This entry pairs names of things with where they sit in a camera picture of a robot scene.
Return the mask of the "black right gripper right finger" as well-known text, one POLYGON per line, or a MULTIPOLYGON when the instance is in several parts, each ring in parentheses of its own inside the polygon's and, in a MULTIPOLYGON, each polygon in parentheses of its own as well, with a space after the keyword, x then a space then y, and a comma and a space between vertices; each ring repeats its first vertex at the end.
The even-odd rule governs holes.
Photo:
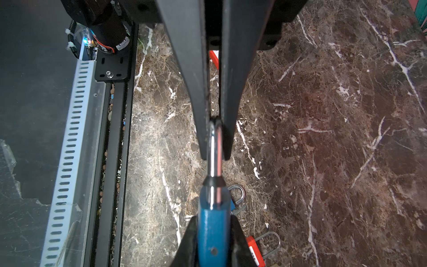
POLYGON ((234 215, 230 217, 230 227, 229 266, 256 267, 239 220, 234 215))

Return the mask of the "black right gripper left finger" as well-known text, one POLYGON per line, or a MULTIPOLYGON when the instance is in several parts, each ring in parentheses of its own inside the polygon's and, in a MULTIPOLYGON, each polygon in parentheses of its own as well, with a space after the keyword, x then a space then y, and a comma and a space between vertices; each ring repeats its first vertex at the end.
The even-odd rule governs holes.
POLYGON ((170 267, 198 267, 197 216, 193 216, 186 228, 170 267))

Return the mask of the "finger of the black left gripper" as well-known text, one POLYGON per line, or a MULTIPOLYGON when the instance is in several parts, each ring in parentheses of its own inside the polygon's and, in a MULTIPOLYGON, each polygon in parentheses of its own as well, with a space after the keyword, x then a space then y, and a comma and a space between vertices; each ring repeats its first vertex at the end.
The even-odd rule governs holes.
POLYGON ((187 87, 200 156, 205 160, 210 89, 204 1, 157 1, 156 5, 187 87))
POLYGON ((240 101, 274 1, 223 1, 220 48, 222 148, 230 160, 240 101))

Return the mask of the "red padlock long shackle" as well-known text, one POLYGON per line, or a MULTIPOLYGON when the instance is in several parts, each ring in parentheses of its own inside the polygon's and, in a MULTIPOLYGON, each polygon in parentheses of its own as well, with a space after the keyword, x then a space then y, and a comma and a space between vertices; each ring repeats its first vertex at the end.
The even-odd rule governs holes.
POLYGON ((282 243, 279 234, 274 231, 255 238, 248 236, 246 242, 257 267, 265 267, 266 259, 278 252, 282 243))

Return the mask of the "blue padlock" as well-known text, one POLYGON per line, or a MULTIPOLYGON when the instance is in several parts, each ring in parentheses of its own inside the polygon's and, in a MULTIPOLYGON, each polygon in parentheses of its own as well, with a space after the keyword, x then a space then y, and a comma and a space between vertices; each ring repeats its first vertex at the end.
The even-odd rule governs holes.
POLYGON ((231 195, 231 206, 230 211, 232 215, 237 215, 247 208, 244 203, 246 197, 246 191, 241 185, 231 185, 228 187, 231 195))
POLYGON ((207 175, 199 197, 197 253, 201 267, 225 267, 230 243, 231 196, 222 177, 222 123, 208 125, 207 175))

